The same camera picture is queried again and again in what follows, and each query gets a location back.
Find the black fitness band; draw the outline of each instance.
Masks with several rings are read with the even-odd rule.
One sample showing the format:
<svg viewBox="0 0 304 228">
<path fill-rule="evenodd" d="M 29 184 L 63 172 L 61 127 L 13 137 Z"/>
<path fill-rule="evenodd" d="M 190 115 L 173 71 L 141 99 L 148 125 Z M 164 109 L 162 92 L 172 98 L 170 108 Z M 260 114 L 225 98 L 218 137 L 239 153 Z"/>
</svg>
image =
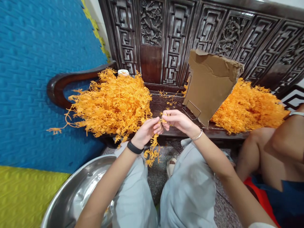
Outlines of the black fitness band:
<svg viewBox="0 0 304 228">
<path fill-rule="evenodd" d="M 131 143 L 131 140 L 128 142 L 127 147 L 135 154 L 141 154 L 143 152 L 143 149 L 138 149 L 133 145 L 133 143 Z"/>
</svg>

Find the carved wooden backrest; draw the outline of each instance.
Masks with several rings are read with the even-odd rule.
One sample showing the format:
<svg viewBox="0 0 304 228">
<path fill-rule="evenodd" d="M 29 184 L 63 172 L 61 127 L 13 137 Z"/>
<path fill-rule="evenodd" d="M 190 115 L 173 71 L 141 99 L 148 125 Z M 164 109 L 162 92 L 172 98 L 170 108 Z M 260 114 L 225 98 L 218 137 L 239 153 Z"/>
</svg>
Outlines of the carved wooden backrest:
<svg viewBox="0 0 304 228">
<path fill-rule="evenodd" d="M 189 50 L 245 64 L 242 75 L 279 95 L 304 70 L 304 10 L 246 0 L 99 0 L 113 59 L 150 90 L 186 83 Z"/>
</svg>

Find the cardboard piece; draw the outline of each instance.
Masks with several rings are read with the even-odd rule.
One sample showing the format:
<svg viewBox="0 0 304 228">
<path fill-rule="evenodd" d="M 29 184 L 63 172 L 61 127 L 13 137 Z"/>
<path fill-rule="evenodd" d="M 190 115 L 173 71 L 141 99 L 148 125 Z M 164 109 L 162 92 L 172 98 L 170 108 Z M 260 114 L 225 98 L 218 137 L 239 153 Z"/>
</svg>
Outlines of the cardboard piece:
<svg viewBox="0 0 304 228">
<path fill-rule="evenodd" d="M 232 92 L 244 65 L 199 49 L 190 50 L 190 76 L 183 105 L 208 128 L 209 121 Z"/>
</svg>

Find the blue shorts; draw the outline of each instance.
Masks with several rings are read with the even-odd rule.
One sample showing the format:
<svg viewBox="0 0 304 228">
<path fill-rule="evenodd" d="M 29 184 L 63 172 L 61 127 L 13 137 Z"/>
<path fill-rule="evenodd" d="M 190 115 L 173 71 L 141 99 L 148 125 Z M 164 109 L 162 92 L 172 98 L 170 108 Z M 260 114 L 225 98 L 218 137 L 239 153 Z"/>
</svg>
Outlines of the blue shorts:
<svg viewBox="0 0 304 228">
<path fill-rule="evenodd" d="M 261 175 L 252 176 L 252 183 L 267 193 L 273 214 L 282 228 L 304 227 L 304 182 L 283 180 L 283 192 L 266 185 Z"/>
</svg>

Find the hand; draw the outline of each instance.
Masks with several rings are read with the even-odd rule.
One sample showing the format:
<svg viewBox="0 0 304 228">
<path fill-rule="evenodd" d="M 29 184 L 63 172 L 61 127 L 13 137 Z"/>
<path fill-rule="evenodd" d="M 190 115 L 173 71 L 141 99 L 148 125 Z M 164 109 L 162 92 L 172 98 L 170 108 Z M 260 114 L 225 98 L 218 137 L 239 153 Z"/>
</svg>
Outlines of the hand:
<svg viewBox="0 0 304 228">
<path fill-rule="evenodd" d="M 146 120 L 131 139 L 133 145 L 139 149 L 143 149 L 154 134 L 162 134 L 164 128 L 162 124 L 159 123 L 159 120 L 159 117 Z"/>
<path fill-rule="evenodd" d="M 196 138 L 200 134 L 200 128 L 178 110 L 164 110 L 162 119 L 167 121 L 167 123 L 162 122 L 166 131 L 169 131 L 171 124 L 190 138 Z"/>
</svg>

